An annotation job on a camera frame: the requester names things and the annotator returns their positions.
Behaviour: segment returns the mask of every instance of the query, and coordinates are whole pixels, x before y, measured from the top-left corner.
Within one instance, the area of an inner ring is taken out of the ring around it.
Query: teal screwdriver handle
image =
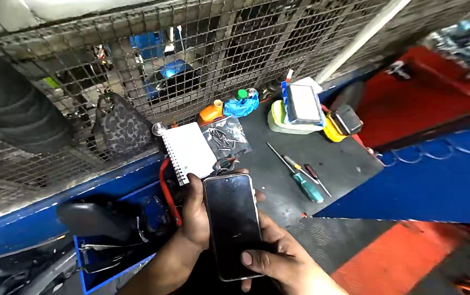
[[[293,174],[293,178],[297,181],[304,194],[306,194],[310,200],[316,203],[322,203],[324,201],[321,192],[313,184],[305,180],[300,173]]]

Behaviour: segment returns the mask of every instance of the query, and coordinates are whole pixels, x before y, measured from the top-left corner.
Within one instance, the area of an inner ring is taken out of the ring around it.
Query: spiral notebook
[[[196,122],[164,130],[162,139],[180,185],[189,183],[188,173],[205,178],[213,172],[217,158]]]

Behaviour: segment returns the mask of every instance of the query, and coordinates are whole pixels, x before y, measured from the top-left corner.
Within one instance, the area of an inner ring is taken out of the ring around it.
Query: green bottle cap
[[[244,89],[239,89],[237,91],[237,99],[243,99],[243,98],[246,98],[248,97],[248,92]]]

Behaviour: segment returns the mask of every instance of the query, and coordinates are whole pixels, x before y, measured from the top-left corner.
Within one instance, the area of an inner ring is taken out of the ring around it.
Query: orange bottle
[[[222,100],[215,99],[213,104],[203,108],[199,115],[205,123],[212,122],[216,118],[222,117]]]

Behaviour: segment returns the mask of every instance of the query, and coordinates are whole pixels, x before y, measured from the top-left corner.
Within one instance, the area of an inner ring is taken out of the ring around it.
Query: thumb
[[[242,264],[254,272],[285,282],[294,272],[295,262],[290,259],[260,250],[246,250],[241,253]]]
[[[187,177],[189,179],[190,191],[184,205],[192,211],[198,210],[202,205],[203,198],[202,181],[192,173],[188,173]]]

